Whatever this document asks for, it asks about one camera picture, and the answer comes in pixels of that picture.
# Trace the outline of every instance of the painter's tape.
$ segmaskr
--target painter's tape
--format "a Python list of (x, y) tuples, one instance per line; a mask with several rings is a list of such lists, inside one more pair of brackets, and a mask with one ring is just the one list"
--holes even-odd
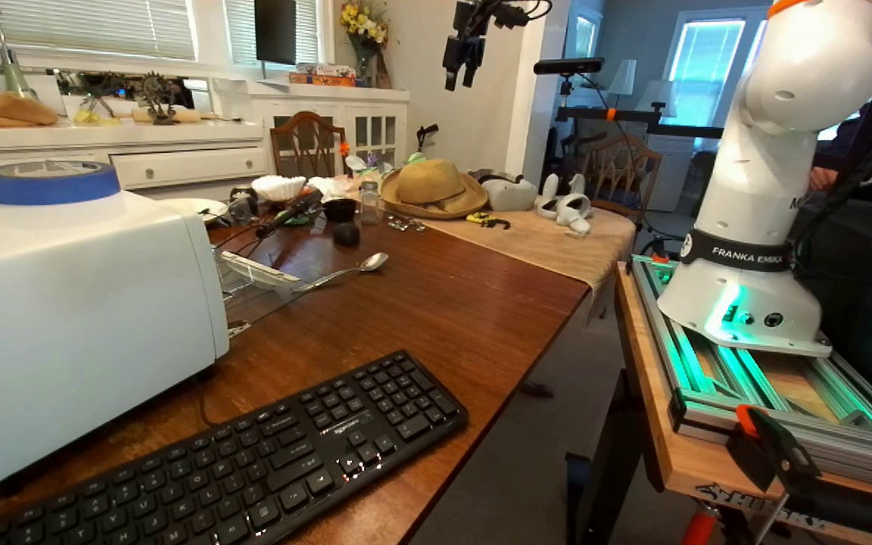
[(122, 190), (109, 165), (37, 160), (0, 166), (0, 204), (52, 206), (100, 200)]

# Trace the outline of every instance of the floor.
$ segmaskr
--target floor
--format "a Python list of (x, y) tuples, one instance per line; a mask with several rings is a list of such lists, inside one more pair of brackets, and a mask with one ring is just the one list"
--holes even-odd
[[(690, 226), (692, 194), (675, 216), (655, 216), (665, 235)], [(560, 545), (566, 541), (566, 455), (594, 455), (616, 378), (623, 366), (617, 318), (578, 313), (545, 352), (529, 383), (554, 397), (516, 394), (468, 465), (457, 473), (411, 545)], [(680, 541), (692, 499), (657, 493), (639, 468), (613, 541)], [(805, 534), (769, 541), (813, 541)]]

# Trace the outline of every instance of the wooden desk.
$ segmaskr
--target wooden desk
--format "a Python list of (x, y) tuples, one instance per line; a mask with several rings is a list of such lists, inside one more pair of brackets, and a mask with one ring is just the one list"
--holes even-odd
[(584, 300), (588, 286), (436, 229), (400, 235), (381, 223), (363, 229), (356, 253), (336, 253), (326, 237), (309, 241), (285, 271), (316, 276), (371, 253), (392, 255), (379, 276), (294, 300), (237, 336), (230, 354), (207, 377), (0, 484), (0, 515), (408, 348), (468, 408), (467, 433), (300, 534), (300, 541), (407, 540)]
[[(672, 408), (670, 408), (672, 388), (663, 377), (663, 362), (660, 362), (660, 352), (657, 352), (657, 344), (655, 344), (655, 333), (642, 307), (642, 293), (628, 264), (617, 264), (616, 280), (617, 280), (616, 286), (617, 286), (621, 339), (623, 339), (623, 352), (631, 354), (628, 388), (632, 388), (632, 394), (639, 397), (639, 405), (623, 403), (617, 414), (647, 430), (647, 445), (639, 445), (639, 440), (632, 440), (628, 445), (632, 453), (617, 450), (616, 459), (621, 459), (621, 465), (631, 468), (631, 473), (613, 476), (613, 480), (631, 481), (635, 465), (623, 459), (645, 455), (655, 462), (655, 473), (657, 473), (655, 484), (660, 491), (692, 497), (692, 499), (716, 502), (716, 507), (728, 507), (728, 502), (748, 507), (751, 497), (765, 497), (759, 489), (748, 481), (748, 476), (733, 465), (733, 459), (728, 455), (722, 441), (706, 441), (706, 440), (680, 437), (672, 430)], [(842, 480), (842, 476), (823, 476), (823, 480), (872, 493), (872, 484), (864, 484), (853, 480)], [(820, 534), (840, 536), (849, 541), (872, 541), (872, 534), (842, 526), (833, 521)]]

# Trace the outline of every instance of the straw hat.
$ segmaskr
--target straw hat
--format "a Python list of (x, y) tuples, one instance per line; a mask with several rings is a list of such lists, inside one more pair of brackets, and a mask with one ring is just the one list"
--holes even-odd
[(464, 218), (486, 206), (486, 190), (454, 165), (424, 157), (397, 169), (381, 186), (381, 200), (415, 218)]

